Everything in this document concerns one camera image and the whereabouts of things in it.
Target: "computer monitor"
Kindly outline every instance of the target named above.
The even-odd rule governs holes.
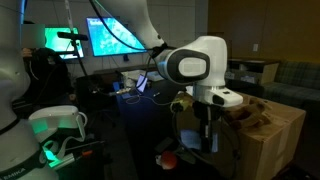
[[[59,38],[57,32],[66,32],[70,33],[70,28],[68,27],[46,27],[45,28],[45,36],[46,36],[46,47],[53,49],[56,52],[61,51],[73,51],[74,48],[71,45],[70,39]],[[78,34],[78,29],[73,28],[73,32]],[[78,52],[81,58],[84,57],[82,46],[80,40],[76,40]],[[73,54],[64,54],[60,55],[60,57],[64,60],[67,59],[75,59],[77,56]]]
[[[99,18],[87,18],[90,41],[94,56],[111,56],[120,54],[144,53],[141,42],[115,18],[104,18],[109,29],[119,39],[138,49],[132,49],[114,38],[104,27]]]

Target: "wall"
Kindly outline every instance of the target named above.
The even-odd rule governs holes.
[[[208,33],[223,37],[232,57],[320,62],[319,7],[318,0],[209,0]]]
[[[196,4],[198,7],[207,7],[202,0],[148,0],[150,19],[158,33],[171,46],[182,46],[193,41],[197,34],[206,33],[206,20],[200,19],[202,24],[196,30]],[[80,33],[87,33],[85,24],[86,17],[95,16],[88,0],[70,0],[73,24],[78,27]],[[63,0],[32,0],[28,2],[25,19],[32,20],[38,24],[48,26],[68,26],[66,10]],[[88,74],[96,70],[141,65],[146,62],[147,54],[129,55],[129,62],[124,62],[122,56],[93,57],[89,42],[82,42],[85,58],[84,65]],[[69,71],[73,76],[82,76],[79,64],[69,64]]]

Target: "gray couch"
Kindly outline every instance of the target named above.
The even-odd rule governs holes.
[[[263,98],[289,106],[320,102],[320,63],[282,61],[274,82],[263,87]]]

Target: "desk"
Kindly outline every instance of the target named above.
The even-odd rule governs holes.
[[[115,90],[119,84],[113,84]],[[156,92],[161,94],[154,98],[158,103],[168,103],[174,99],[184,86],[173,84],[167,80],[154,82],[152,88],[146,89],[144,96],[152,97]],[[170,173],[165,172],[155,163],[157,154],[154,147],[166,137],[173,138],[172,113],[168,106],[155,105],[149,99],[141,98],[137,104],[127,104],[121,96],[117,97],[119,111],[125,123],[125,131],[131,146],[131,152],[140,180],[150,179],[218,179],[216,171],[207,165],[197,162],[190,165],[179,161],[178,168]]]

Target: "cardboard box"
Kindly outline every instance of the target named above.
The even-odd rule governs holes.
[[[244,97],[243,104],[229,110],[248,104],[250,96],[241,95]],[[248,127],[237,132],[241,143],[241,159],[235,179],[270,180],[293,159],[306,112],[271,101],[267,103],[272,107],[272,110],[266,111],[272,118],[271,124],[260,128]],[[198,130],[199,120],[192,113],[189,109],[177,117],[178,131]],[[234,167],[232,150],[236,147],[237,137],[229,127],[222,129],[226,135],[220,136],[219,151],[203,156],[216,164],[223,176],[229,177]]]

